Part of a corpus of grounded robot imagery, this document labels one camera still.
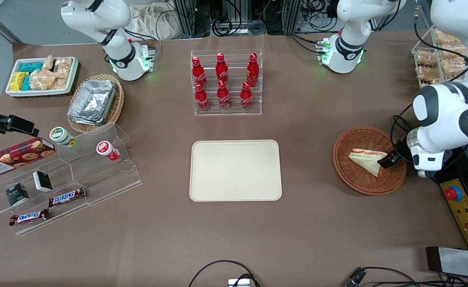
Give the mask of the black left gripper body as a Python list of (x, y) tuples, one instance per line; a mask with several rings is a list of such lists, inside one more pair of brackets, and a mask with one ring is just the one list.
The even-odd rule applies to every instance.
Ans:
[(402, 136), (402, 138), (394, 144), (394, 152), (398, 160), (413, 161), (413, 155), (407, 144), (407, 136)]

